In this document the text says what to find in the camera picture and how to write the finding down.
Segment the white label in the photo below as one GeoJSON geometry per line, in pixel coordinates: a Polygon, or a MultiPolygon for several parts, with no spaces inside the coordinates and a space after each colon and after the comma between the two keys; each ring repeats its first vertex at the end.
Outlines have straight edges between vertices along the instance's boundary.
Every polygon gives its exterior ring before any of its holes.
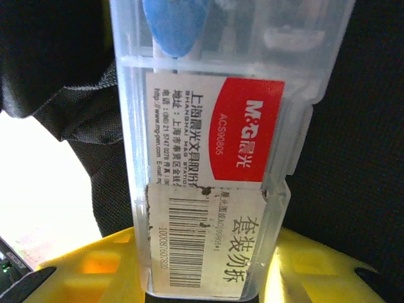
{"type": "Polygon", "coordinates": [[[153,291],[239,299],[266,204],[261,192],[151,184],[148,202],[153,291]]]}

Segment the yellow holder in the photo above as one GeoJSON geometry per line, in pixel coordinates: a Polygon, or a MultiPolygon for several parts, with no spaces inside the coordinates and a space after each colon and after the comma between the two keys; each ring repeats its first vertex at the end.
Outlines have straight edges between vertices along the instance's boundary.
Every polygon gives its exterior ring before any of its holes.
{"type": "MultiPolygon", "coordinates": [[[[134,230],[126,229],[39,266],[57,270],[25,303],[144,303],[134,230]]],[[[370,266],[283,229],[260,303],[383,303],[354,272],[370,266]]]]}

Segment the plastic box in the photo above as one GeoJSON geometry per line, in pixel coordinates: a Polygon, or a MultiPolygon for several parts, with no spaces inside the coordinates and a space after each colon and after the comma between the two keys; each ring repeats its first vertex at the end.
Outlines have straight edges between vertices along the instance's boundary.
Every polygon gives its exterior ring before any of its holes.
{"type": "Polygon", "coordinates": [[[354,1],[110,5],[142,285],[159,297],[251,299],[354,1]],[[240,251],[236,240],[254,244],[240,251]]]}

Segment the red label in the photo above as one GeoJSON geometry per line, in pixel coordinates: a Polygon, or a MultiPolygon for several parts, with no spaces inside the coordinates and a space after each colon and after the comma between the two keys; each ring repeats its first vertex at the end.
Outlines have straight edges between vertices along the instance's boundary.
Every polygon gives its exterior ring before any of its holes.
{"type": "Polygon", "coordinates": [[[216,180],[263,180],[284,86],[282,81],[226,79],[209,132],[216,180]]]}

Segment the sticker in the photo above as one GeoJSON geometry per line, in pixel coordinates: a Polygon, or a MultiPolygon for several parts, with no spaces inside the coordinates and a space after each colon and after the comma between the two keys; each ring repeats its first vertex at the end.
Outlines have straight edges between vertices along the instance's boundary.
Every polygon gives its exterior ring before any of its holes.
{"type": "Polygon", "coordinates": [[[260,188],[284,82],[148,73],[151,182],[260,188]]]}
{"type": "Polygon", "coordinates": [[[261,191],[148,186],[153,292],[240,299],[264,213],[261,191]]]}

